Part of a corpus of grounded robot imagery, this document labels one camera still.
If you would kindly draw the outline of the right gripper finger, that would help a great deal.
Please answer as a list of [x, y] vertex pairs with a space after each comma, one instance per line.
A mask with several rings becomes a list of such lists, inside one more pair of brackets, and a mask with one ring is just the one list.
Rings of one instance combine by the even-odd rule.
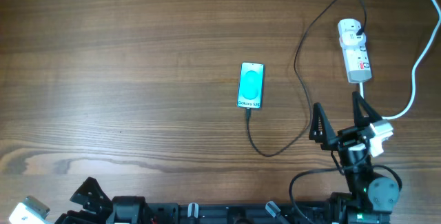
[[320, 103], [315, 103], [313, 107], [313, 118], [311, 121], [311, 129], [309, 139], [322, 145], [336, 144], [336, 133], [332, 128], [324, 109]]
[[359, 92], [352, 92], [353, 119], [358, 128], [382, 120], [382, 117], [365, 101]]

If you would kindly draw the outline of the Galaxy S25 smartphone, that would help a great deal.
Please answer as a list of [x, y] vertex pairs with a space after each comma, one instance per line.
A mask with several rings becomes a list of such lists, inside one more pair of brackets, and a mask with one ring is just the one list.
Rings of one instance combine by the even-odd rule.
[[239, 108], [261, 108], [264, 75], [264, 64], [250, 62], [241, 64], [236, 104]]

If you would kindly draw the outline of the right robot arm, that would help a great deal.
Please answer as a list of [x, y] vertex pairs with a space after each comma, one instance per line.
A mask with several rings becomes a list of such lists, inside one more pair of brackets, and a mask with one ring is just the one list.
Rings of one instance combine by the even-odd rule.
[[382, 143], [393, 127], [360, 95], [352, 93], [354, 125], [332, 128], [320, 103], [313, 107], [309, 138], [330, 151], [336, 170], [345, 177], [349, 193], [334, 192], [327, 201], [328, 223], [389, 223], [402, 190], [400, 177], [391, 168], [374, 165], [383, 153]]

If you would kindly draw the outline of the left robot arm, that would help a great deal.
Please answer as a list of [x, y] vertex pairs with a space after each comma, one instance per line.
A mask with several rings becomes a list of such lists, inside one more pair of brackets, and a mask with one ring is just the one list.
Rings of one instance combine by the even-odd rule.
[[70, 198], [83, 207], [68, 211], [55, 224], [151, 224], [154, 213], [143, 196], [115, 196], [110, 200], [98, 181], [88, 177]]

